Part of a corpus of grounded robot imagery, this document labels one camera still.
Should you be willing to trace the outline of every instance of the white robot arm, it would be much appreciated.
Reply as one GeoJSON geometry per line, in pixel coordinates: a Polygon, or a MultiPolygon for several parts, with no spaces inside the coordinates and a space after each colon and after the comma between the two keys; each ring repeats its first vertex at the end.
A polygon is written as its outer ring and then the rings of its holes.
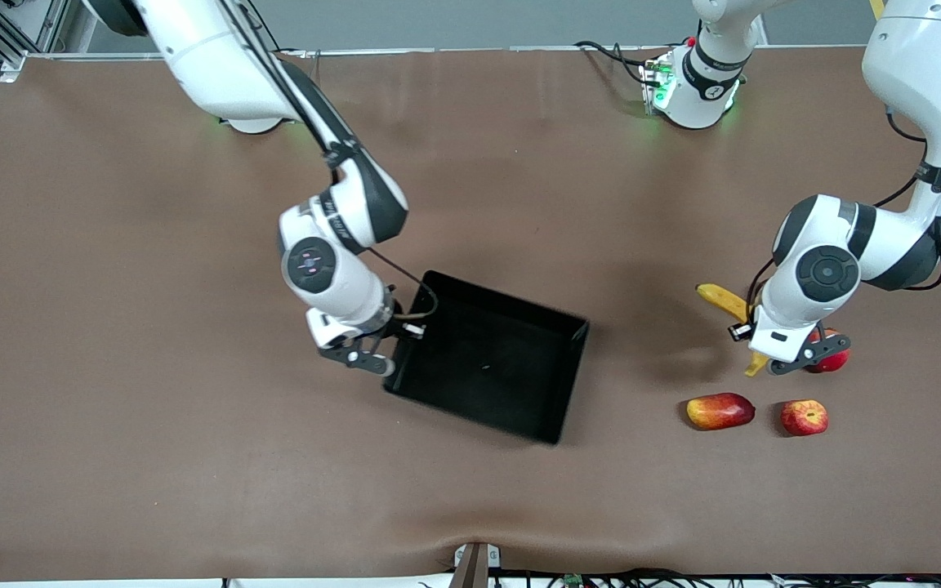
{"type": "Polygon", "coordinates": [[[102,20],[114,16],[108,26],[146,30],[187,96],[235,130],[264,133],[283,120],[307,124],[332,185],[279,218],[283,279],[310,306],[307,324],[323,356],[388,375],[390,359],[355,342],[421,331],[395,320],[390,290],[357,255],[402,230],[408,204],[395,180],[314,82],[264,48],[238,1],[85,1],[102,20]]]}
{"type": "Polygon", "coordinates": [[[750,347],[777,360],[776,373],[820,356],[809,335],[860,282],[915,287],[941,261],[941,0],[889,0],[867,44],[863,77],[889,112],[923,131],[925,157],[904,212],[826,194],[789,212],[774,241],[777,270],[759,301],[748,301],[757,302],[750,347]]]}
{"type": "Polygon", "coordinates": [[[792,0],[692,0],[701,28],[694,45],[658,57],[643,71],[647,105],[688,129],[717,123],[732,107],[739,74],[758,42],[757,16],[792,0]]]}

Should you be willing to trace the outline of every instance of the black plastic bin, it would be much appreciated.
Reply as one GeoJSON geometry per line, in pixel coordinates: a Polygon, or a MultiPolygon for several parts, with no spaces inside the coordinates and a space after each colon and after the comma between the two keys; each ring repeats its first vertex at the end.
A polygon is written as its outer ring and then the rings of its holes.
{"type": "MultiPolygon", "coordinates": [[[[486,287],[426,272],[438,309],[400,340],[384,390],[490,427],[557,443],[590,324],[486,287]]],[[[421,287],[411,313],[429,311],[421,287]]]]}

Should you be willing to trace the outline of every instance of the cable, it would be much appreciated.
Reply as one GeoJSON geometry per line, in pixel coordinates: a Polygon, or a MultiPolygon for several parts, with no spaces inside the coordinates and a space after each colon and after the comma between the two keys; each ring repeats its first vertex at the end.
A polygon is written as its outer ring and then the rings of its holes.
{"type": "Polygon", "coordinates": [[[885,107],[885,116],[888,118],[888,124],[892,126],[892,130],[896,131],[900,137],[904,139],[910,139],[910,141],[917,141],[919,144],[926,144],[927,139],[925,137],[918,137],[917,135],[911,135],[903,129],[899,129],[899,125],[895,123],[895,113],[890,107],[885,107]]]}
{"type": "Polygon", "coordinates": [[[911,286],[905,287],[904,290],[910,290],[911,292],[925,292],[927,290],[936,289],[941,283],[941,234],[939,232],[939,221],[935,220],[931,223],[931,239],[934,241],[934,250],[939,256],[939,277],[934,279],[934,282],[927,283],[925,286],[911,286]]]}
{"type": "Polygon", "coordinates": [[[400,273],[402,273],[402,275],[406,276],[406,278],[413,280],[413,282],[415,282],[415,283],[418,283],[418,284],[419,284],[419,287],[422,287],[423,291],[425,291],[426,293],[428,293],[428,295],[430,295],[430,298],[431,298],[432,301],[434,302],[434,304],[430,306],[430,311],[426,311],[425,313],[413,313],[413,314],[395,315],[395,318],[396,318],[396,319],[398,319],[398,320],[418,320],[418,319],[422,319],[422,318],[429,317],[429,316],[433,315],[433,313],[436,313],[436,312],[438,311],[438,305],[439,305],[439,302],[438,302],[438,295],[434,292],[434,289],[432,289],[432,287],[428,286],[428,284],[423,283],[423,280],[421,280],[421,279],[419,279],[419,278],[416,278],[416,276],[414,276],[414,275],[411,275],[411,273],[409,273],[408,271],[406,271],[406,269],[403,268],[402,265],[397,265],[397,264],[395,264],[394,261],[388,260],[388,258],[385,257],[384,254],[380,253],[380,251],[377,251],[376,249],[373,249],[373,248],[371,248],[371,247],[369,247],[369,249],[367,249],[367,251],[368,251],[369,253],[372,253],[372,254],[373,254],[374,256],[376,256],[376,257],[380,257],[380,260],[381,260],[381,261],[384,261],[385,264],[388,264],[390,267],[395,268],[395,270],[397,270],[397,271],[399,271],[400,273]]]}
{"type": "Polygon", "coordinates": [[[881,208],[881,206],[884,206],[888,204],[889,202],[895,200],[896,198],[903,196],[903,194],[907,193],[907,190],[910,189],[910,186],[914,185],[916,181],[917,181],[917,178],[915,176],[911,176],[910,179],[907,180],[907,183],[903,184],[903,187],[901,187],[901,189],[895,190],[891,194],[891,196],[889,196],[888,198],[884,198],[884,200],[875,202],[873,204],[874,208],[881,208]]]}
{"type": "Polygon", "coordinates": [[[650,86],[651,88],[660,87],[660,83],[650,81],[650,79],[643,79],[642,77],[639,77],[637,73],[634,73],[634,71],[631,70],[631,65],[641,67],[645,65],[645,62],[643,60],[627,59],[627,56],[623,55],[623,49],[619,46],[619,43],[616,43],[615,45],[613,45],[612,51],[609,51],[609,49],[606,49],[605,47],[602,47],[601,45],[593,41],[580,41],[579,43],[576,43],[574,46],[580,47],[580,48],[590,47],[593,49],[597,49],[598,52],[600,52],[602,56],[606,56],[610,60],[616,60],[617,62],[620,62],[621,64],[623,64],[623,69],[627,71],[627,75],[630,75],[631,78],[634,78],[636,82],[643,83],[643,85],[650,86]]]}
{"type": "Polygon", "coordinates": [[[764,265],[761,266],[761,269],[754,274],[754,279],[750,282],[750,287],[747,288],[747,324],[750,325],[751,331],[757,325],[757,321],[754,320],[754,296],[757,295],[757,283],[761,281],[761,275],[772,267],[772,264],[776,263],[774,258],[769,258],[764,265]]]}
{"type": "MultiPolygon", "coordinates": [[[[300,116],[302,120],[310,120],[307,117],[307,112],[303,110],[303,107],[300,105],[300,101],[297,99],[296,94],[292,93],[292,89],[288,86],[288,83],[285,82],[283,75],[278,71],[276,67],[277,60],[274,63],[269,59],[274,59],[274,57],[269,56],[268,60],[265,60],[265,57],[261,55],[253,45],[253,40],[249,37],[249,34],[246,34],[246,29],[242,29],[242,24],[239,23],[238,15],[235,15],[231,11],[231,7],[227,4],[226,0],[216,0],[216,4],[219,5],[220,9],[224,12],[225,15],[231,19],[231,23],[234,25],[235,29],[239,31],[240,36],[242,36],[243,41],[246,42],[246,45],[249,47],[250,52],[253,53],[253,57],[257,60],[257,63],[261,64],[261,67],[264,68],[268,77],[271,78],[271,81],[275,83],[275,86],[278,88],[278,91],[283,94],[285,100],[292,106],[292,110],[295,110],[297,115],[300,116]]],[[[243,11],[243,15],[246,16],[246,22],[250,27],[253,27],[252,16],[249,14],[249,11],[243,11]]],[[[266,52],[264,47],[264,42],[261,41],[261,38],[257,37],[256,40],[261,44],[261,48],[266,52]]],[[[321,133],[317,129],[314,129],[314,124],[306,124],[307,131],[310,131],[310,136],[314,137],[314,142],[317,142],[318,147],[322,152],[326,153],[329,151],[329,146],[325,145],[325,140],[322,139],[321,133]]],[[[335,185],[340,182],[340,172],[336,170],[329,170],[329,175],[332,178],[332,183],[335,185]]]]}
{"type": "Polygon", "coordinates": [[[250,7],[253,8],[253,12],[256,14],[256,19],[261,22],[261,28],[266,31],[268,37],[271,38],[271,42],[275,44],[275,51],[280,51],[281,47],[278,45],[277,38],[274,38],[274,34],[271,33],[271,27],[268,26],[268,21],[265,21],[264,16],[261,16],[261,12],[257,10],[256,4],[253,3],[253,0],[246,0],[246,3],[249,3],[250,7]]]}

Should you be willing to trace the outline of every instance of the apple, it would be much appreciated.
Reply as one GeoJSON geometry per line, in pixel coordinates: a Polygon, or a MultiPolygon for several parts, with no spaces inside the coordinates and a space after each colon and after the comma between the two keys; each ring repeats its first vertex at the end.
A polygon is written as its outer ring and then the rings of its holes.
{"type": "MultiPolygon", "coordinates": [[[[832,328],[827,328],[826,338],[829,339],[834,335],[839,335],[839,332],[832,330],[832,328]]],[[[812,331],[811,335],[808,336],[808,342],[815,343],[815,341],[818,341],[818,332],[812,331]]],[[[822,358],[817,364],[806,365],[804,368],[807,372],[812,373],[836,372],[848,363],[848,357],[851,355],[852,350],[837,351],[837,353],[828,358],[822,358]]]]}
{"type": "Polygon", "coordinates": [[[686,411],[692,424],[705,431],[746,425],[754,420],[754,405],[734,392],[690,399],[686,411]]]}
{"type": "Polygon", "coordinates": [[[779,414],[783,428],[791,435],[803,438],[806,435],[816,435],[826,430],[830,418],[826,414],[826,407],[813,399],[796,399],[783,405],[779,414]]]}

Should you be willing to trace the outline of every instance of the yellow banana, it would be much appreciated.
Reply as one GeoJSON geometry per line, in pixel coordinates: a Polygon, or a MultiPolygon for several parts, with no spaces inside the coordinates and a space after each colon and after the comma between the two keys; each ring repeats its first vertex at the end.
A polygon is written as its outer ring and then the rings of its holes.
{"type": "Polygon", "coordinates": [[[762,369],[765,369],[765,365],[769,365],[769,356],[759,354],[757,351],[751,351],[751,353],[750,365],[747,365],[747,370],[743,372],[743,375],[747,377],[757,376],[762,369]]]}
{"type": "MultiPolygon", "coordinates": [[[[699,297],[704,301],[708,301],[711,305],[717,306],[718,309],[728,313],[740,323],[747,322],[747,302],[728,289],[725,289],[725,287],[717,286],[716,283],[701,283],[695,287],[695,293],[699,294],[699,297]]],[[[762,369],[765,369],[765,365],[768,365],[768,363],[768,356],[753,351],[750,357],[750,365],[747,366],[747,370],[743,373],[747,377],[757,376],[762,369]]]]}
{"type": "Polygon", "coordinates": [[[704,301],[717,306],[740,323],[747,322],[747,302],[716,283],[701,283],[695,287],[695,293],[704,301]]]}

